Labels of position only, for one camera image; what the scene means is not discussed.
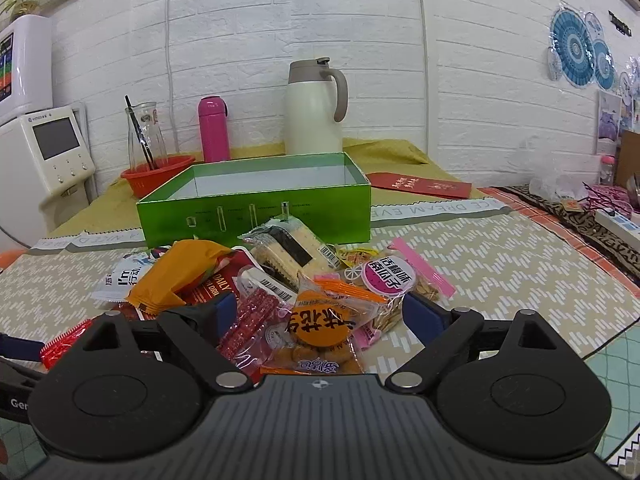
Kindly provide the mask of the blue round paper fans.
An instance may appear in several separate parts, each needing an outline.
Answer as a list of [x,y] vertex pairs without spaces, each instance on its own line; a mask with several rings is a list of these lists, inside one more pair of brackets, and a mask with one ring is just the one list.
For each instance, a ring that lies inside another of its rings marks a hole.
[[605,91],[614,88],[614,58],[603,25],[593,12],[580,13],[559,5],[549,25],[546,64],[552,81],[565,78],[575,88],[590,84]]

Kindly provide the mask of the orange yellow snack pack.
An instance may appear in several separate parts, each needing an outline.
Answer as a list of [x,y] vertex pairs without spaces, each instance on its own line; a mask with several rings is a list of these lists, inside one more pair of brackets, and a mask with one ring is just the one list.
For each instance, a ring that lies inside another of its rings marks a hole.
[[183,307],[182,292],[198,286],[230,252],[210,240],[179,240],[138,279],[126,301],[150,315]]

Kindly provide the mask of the red sausage snack pack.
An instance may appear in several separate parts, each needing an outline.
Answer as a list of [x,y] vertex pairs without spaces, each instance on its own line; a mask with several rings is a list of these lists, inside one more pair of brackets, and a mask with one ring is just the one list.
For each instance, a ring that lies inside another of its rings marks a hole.
[[218,352],[253,382],[262,367],[280,350],[291,356],[294,342],[286,326],[296,292],[254,266],[243,269],[236,280],[240,302],[236,320],[218,344]]

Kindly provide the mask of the red ridged snack wrapper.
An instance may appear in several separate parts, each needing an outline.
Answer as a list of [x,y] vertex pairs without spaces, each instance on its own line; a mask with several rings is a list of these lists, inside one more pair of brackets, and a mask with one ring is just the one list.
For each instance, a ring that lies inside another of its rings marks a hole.
[[76,341],[85,333],[86,330],[93,323],[92,318],[82,321],[73,328],[66,330],[66,332],[59,334],[52,340],[50,340],[40,350],[40,361],[42,365],[50,370],[54,367],[54,364],[64,356],[64,354],[73,347]]

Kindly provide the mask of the white cracker snack pack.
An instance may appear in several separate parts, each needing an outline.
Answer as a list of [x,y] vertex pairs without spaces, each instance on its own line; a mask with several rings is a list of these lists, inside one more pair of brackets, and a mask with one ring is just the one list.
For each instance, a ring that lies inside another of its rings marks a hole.
[[306,278],[337,273],[343,263],[333,248],[293,216],[279,216],[242,234],[256,261],[296,290],[299,274]]

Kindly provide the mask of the red envelope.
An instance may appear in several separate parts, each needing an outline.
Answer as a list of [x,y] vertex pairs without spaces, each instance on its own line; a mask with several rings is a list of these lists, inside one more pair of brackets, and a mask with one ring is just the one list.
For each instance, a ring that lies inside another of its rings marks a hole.
[[427,179],[393,172],[367,174],[371,185],[382,190],[467,200],[471,197],[472,184],[466,182]]

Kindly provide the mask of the red daily nuts pack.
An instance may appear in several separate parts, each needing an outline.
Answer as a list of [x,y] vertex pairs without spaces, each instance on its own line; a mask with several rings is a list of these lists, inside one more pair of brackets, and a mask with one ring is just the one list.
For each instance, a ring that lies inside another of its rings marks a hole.
[[245,292],[239,290],[240,274],[248,268],[258,268],[259,264],[243,247],[235,247],[227,255],[218,258],[216,266],[205,272],[194,283],[178,292],[178,296],[189,306],[206,304],[224,292],[232,292],[240,300]]

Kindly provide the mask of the cream thermos jug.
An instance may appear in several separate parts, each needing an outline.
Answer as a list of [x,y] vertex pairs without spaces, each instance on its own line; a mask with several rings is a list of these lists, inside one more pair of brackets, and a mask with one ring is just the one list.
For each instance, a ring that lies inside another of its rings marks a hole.
[[329,58],[292,62],[285,91],[284,144],[288,155],[343,151],[341,123],[348,83]]

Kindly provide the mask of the red plastic basket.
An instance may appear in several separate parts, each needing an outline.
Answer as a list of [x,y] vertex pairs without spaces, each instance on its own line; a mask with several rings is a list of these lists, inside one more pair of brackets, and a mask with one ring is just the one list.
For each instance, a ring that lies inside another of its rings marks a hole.
[[134,169],[127,169],[120,175],[126,180],[135,198],[143,198],[167,181],[192,166],[195,157],[192,155],[171,155],[160,161],[160,168],[149,170],[145,164]]

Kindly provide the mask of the pink label seed snack pack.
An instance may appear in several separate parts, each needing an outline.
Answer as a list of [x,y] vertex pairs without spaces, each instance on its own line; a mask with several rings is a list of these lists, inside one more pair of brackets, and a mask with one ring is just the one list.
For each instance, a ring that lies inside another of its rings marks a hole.
[[385,299],[369,323],[375,335],[388,332],[400,321],[402,300],[409,292],[432,301],[449,299],[456,292],[431,263],[399,237],[384,249],[341,248],[337,255],[346,266],[342,271],[346,282]]

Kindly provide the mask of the clear plastic bag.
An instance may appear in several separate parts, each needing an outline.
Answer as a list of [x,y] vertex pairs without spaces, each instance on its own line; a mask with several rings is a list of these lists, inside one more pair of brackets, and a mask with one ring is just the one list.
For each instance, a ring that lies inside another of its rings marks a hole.
[[529,136],[508,159],[508,168],[525,179],[528,192],[551,203],[584,200],[598,166],[596,155],[555,150],[543,136]]

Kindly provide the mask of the green cardboard box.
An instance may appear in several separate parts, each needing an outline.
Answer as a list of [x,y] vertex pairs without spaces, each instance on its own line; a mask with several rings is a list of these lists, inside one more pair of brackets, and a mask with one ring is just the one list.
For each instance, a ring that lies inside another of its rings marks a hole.
[[137,202],[146,244],[201,238],[234,245],[289,214],[326,243],[370,240],[371,185],[344,152],[197,164]]

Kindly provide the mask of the yellow tablecloth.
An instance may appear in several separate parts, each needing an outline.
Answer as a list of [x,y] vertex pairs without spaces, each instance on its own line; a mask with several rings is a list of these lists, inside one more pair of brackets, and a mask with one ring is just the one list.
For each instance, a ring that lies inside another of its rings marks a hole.
[[[440,168],[415,145],[406,140],[346,140],[346,153],[366,174],[393,172],[413,177],[454,181],[457,178]],[[101,233],[137,229],[140,219],[137,199],[130,185],[116,179],[91,204],[75,214],[49,235],[61,237],[81,232]]]

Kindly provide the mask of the white water dispenser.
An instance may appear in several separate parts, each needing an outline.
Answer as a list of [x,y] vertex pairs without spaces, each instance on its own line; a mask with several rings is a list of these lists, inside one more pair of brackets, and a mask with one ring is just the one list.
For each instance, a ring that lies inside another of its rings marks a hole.
[[81,103],[1,126],[1,249],[31,248],[90,204],[96,173]]

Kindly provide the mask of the white power strip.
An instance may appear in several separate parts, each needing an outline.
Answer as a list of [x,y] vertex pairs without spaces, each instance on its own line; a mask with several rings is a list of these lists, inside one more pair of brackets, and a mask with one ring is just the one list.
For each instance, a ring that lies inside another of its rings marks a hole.
[[617,212],[597,210],[594,218],[605,229],[615,234],[636,252],[640,252],[640,230],[637,223],[627,219]]

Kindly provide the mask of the white wall water purifier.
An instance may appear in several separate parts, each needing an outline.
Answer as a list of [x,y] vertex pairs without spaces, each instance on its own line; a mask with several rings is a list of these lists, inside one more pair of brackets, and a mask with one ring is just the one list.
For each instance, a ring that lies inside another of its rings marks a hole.
[[0,122],[53,106],[52,23],[23,15],[1,32]]

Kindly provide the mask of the orange round label snack pack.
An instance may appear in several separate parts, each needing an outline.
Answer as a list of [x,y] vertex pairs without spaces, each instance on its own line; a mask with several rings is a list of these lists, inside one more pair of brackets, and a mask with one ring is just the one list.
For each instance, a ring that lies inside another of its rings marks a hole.
[[355,333],[386,305],[384,297],[335,278],[298,276],[286,322],[292,344],[272,352],[264,374],[353,375],[363,372]]

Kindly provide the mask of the clear glass carafe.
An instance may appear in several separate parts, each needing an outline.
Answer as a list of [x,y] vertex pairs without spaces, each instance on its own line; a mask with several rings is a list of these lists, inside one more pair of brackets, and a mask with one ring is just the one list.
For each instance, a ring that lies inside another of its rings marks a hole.
[[[142,102],[137,105],[132,105],[132,108],[134,109],[134,114],[136,114],[137,120],[142,128],[146,142],[149,144],[155,165],[157,166],[156,169],[158,169],[160,168],[160,161],[167,157],[167,150],[162,130],[160,130],[160,123],[157,118],[156,103]],[[148,166],[141,151],[141,146],[138,143],[136,133],[134,132],[134,126],[131,123],[126,107],[125,114],[128,126],[128,155],[130,169],[134,169],[142,164]]]

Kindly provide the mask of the black straw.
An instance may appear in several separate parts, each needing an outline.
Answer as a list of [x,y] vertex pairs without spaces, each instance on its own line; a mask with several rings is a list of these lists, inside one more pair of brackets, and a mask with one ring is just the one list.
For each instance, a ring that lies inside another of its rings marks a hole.
[[154,158],[152,155],[152,152],[149,148],[149,144],[148,142],[146,142],[145,136],[142,132],[142,128],[140,127],[140,124],[137,120],[136,114],[134,114],[134,109],[132,108],[129,96],[125,96],[125,101],[126,101],[126,110],[129,114],[129,118],[131,119],[131,123],[134,126],[134,132],[136,133],[136,137],[138,140],[138,143],[141,146],[141,151],[144,155],[144,158],[146,160],[146,163],[149,166],[149,170],[155,170],[157,168],[157,166],[155,165],[154,162]]

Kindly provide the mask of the pink thermos bottle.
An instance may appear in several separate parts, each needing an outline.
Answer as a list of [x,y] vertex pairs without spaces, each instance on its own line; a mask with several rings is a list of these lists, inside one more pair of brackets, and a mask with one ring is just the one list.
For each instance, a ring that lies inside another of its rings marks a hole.
[[231,158],[227,117],[227,104],[220,96],[206,96],[198,103],[198,122],[206,162],[223,162]]

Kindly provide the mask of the white blue text snack pack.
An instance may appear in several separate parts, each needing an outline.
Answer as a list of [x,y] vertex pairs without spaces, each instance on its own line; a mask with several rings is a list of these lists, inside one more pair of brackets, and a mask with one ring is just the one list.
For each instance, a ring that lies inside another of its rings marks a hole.
[[96,289],[91,293],[91,298],[106,302],[124,302],[134,285],[138,284],[152,269],[155,259],[146,252],[135,252],[121,258],[116,266],[107,273]]

